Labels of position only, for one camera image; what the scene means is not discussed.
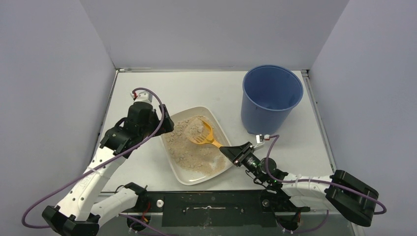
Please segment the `yellow litter scoop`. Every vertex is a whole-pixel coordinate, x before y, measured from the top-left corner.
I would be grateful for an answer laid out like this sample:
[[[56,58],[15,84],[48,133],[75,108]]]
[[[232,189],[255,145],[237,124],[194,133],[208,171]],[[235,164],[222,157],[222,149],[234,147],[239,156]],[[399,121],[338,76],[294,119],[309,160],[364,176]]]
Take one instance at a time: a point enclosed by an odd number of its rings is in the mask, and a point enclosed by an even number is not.
[[[214,137],[213,128],[200,118],[193,119],[185,129],[186,138],[197,145],[211,144],[217,148],[221,145]]]

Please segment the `white litter box tray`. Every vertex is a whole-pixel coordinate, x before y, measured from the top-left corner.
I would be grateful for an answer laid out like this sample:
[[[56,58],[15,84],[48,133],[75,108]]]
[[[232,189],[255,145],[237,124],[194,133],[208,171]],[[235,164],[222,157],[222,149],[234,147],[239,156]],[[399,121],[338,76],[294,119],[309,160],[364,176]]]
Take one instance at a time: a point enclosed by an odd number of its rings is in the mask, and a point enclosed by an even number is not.
[[[227,138],[226,134],[224,133],[224,131],[223,131],[222,127],[220,126],[218,120],[215,118],[213,113],[206,107],[200,106],[200,107],[194,107],[194,108],[190,108],[190,109],[181,111],[179,113],[176,113],[176,114],[172,115],[171,119],[175,124],[175,123],[177,123],[177,122],[179,122],[183,119],[190,118],[192,116],[206,116],[210,120],[210,122],[212,123],[211,127],[213,128],[213,134],[214,134],[215,139],[220,144],[222,144],[224,146],[230,146],[231,145],[229,139]],[[177,180],[183,185],[195,185],[195,184],[202,183],[204,181],[207,181],[209,179],[212,179],[212,178],[222,174],[223,172],[225,172],[227,169],[229,169],[232,166],[231,162],[229,160],[227,160],[227,158],[223,155],[225,157],[226,166],[222,171],[220,171],[220,172],[218,172],[214,175],[206,176],[206,175],[204,175],[202,173],[199,173],[199,172],[185,170],[185,169],[181,168],[179,165],[175,164],[173,159],[169,156],[167,146],[166,146],[162,136],[161,136],[161,142],[162,142],[162,144],[165,148],[165,152],[166,152],[168,161],[170,163],[170,166],[171,166],[171,168],[173,170],[173,173],[174,173],[175,177],[177,178]]]

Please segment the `blue plastic bucket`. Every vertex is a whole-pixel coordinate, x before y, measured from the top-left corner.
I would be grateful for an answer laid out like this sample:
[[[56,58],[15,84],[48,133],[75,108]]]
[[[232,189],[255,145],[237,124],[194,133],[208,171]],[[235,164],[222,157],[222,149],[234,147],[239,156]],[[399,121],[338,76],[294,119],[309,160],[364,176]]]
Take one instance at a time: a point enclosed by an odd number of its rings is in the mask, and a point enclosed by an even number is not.
[[[289,69],[260,65],[242,81],[241,122],[250,134],[273,134],[303,98],[301,80]]]

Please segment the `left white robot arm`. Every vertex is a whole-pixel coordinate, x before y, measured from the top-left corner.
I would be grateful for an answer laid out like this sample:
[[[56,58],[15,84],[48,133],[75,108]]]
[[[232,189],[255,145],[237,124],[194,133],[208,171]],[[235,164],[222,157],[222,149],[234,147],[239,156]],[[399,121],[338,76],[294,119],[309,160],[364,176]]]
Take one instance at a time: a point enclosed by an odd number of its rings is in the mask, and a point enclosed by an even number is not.
[[[162,118],[149,102],[134,102],[127,117],[106,131],[83,178],[55,206],[42,212],[53,231],[61,236],[95,236],[101,226],[126,209],[149,206],[147,190],[133,182],[105,200],[97,203],[96,199],[134,146],[173,131],[166,106],[162,104],[159,109]]]

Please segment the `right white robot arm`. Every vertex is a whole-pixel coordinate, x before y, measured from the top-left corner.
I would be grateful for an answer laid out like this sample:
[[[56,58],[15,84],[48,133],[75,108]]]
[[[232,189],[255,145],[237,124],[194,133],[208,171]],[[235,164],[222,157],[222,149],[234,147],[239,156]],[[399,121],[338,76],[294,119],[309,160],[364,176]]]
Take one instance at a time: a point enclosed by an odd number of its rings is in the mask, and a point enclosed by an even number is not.
[[[306,177],[284,172],[273,159],[256,157],[250,142],[219,150],[235,166],[244,166],[255,184],[274,192],[288,208],[337,211],[356,225],[371,226],[379,193],[350,173],[336,170],[329,176]]]

